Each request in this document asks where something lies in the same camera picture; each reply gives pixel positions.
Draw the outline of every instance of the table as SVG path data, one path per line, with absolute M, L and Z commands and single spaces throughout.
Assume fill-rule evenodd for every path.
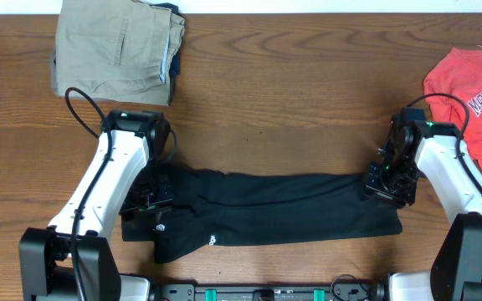
M 18 241 L 46 227 L 85 173 L 97 141 L 50 89 L 57 16 L 0 16 L 0 300 L 21 298 Z M 422 93 L 451 47 L 482 44 L 482 14 L 187 15 L 182 75 L 168 108 L 176 161 L 256 175 L 360 173 L 389 119 Z M 74 102 L 85 122 L 99 117 Z M 152 262 L 152 242 L 111 249 L 121 273 L 161 283 L 329 283 L 430 269 L 449 224 L 427 181 L 399 212 L 397 236 L 266 247 L 206 246 Z

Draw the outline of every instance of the gray fabric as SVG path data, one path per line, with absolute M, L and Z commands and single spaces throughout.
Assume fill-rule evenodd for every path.
M 168 105 L 168 70 L 184 23 L 168 8 L 131 0 L 64 0 L 51 60 L 54 92 L 77 87 L 96 99 Z

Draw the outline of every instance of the white wall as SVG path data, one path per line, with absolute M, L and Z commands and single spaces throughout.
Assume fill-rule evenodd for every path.
M 59 13 L 63 0 L 0 0 L 0 13 Z M 482 0 L 165 0 L 183 13 L 482 13 Z

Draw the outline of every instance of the red shirt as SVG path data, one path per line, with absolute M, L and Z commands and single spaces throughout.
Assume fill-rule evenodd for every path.
M 453 94 L 468 105 L 469 124 L 464 140 L 482 169 L 482 50 L 453 48 L 427 75 L 423 88 L 425 94 Z M 435 96 L 427 98 L 427 102 L 435 121 L 453 122 L 462 128 L 464 109 L 456 101 Z

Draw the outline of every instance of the black pants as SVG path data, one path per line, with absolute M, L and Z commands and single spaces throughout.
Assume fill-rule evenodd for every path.
M 164 165 L 175 195 L 159 222 L 155 260 L 206 245 L 249 246 L 399 234 L 393 208 L 362 197 L 359 176 L 248 176 Z

